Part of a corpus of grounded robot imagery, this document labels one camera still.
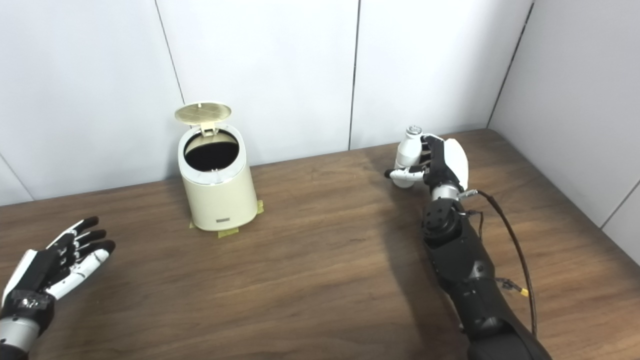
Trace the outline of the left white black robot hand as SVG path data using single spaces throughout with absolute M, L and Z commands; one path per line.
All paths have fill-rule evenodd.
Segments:
M 106 231 L 95 228 L 98 224 L 97 216 L 82 219 L 48 246 L 27 250 L 4 289 L 1 318 L 48 326 L 57 301 L 86 281 L 116 249 Z

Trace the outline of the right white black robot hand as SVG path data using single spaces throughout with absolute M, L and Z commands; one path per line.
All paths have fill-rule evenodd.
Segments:
M 469 161 L 456 139 L 407 132 L 398 145 L 394 167 L 384 177 L 400 188 L 422 182 L 431 191 L 450 186 L 460 194 L 468 189 Z

